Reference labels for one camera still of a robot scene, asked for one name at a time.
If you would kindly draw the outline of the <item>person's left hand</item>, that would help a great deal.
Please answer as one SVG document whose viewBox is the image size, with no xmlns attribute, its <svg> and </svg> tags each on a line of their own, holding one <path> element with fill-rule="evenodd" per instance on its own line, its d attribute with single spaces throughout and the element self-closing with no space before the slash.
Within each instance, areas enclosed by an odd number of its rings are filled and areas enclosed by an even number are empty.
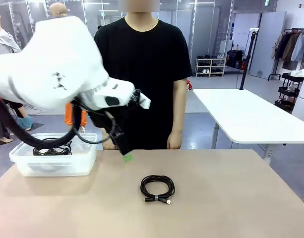
<svg viewBox="0 0 304 238">
<path fill-rule="evenodd" d="M 182 132 L 172 131 L 167 140 L 167 149 L 176 150 L 180 149 L 182 145 Z"/>
</svg>

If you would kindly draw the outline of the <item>person's right hand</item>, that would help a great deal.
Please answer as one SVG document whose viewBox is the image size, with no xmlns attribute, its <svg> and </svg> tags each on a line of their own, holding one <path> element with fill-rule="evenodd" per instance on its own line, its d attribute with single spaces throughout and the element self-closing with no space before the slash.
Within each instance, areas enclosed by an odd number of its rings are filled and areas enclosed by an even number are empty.
<svg viewBox="0 0 304 238">
<path fill-rule="evenodd" d="M 104 150 L 116 150 L 117 146 L 113 143 L 111 139 L 108 139 L 107 141 L 102 143 Z"/>
</svg>

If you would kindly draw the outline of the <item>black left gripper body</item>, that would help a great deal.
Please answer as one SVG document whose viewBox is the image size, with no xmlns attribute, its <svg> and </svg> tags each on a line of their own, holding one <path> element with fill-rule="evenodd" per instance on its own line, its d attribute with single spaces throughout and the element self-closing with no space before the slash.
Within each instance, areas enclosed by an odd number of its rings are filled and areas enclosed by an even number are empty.
<svg viewBox="0 0 304 238">
<path fill-rule="evenodd" d="M 97 111 L 89 111 L 89 117 L 97 128 L 104 129 L 111 139 L 124 133 L 121 127 L 117 124 L 116 118 L 107 110 L 101 109 Z"/>
</svg>

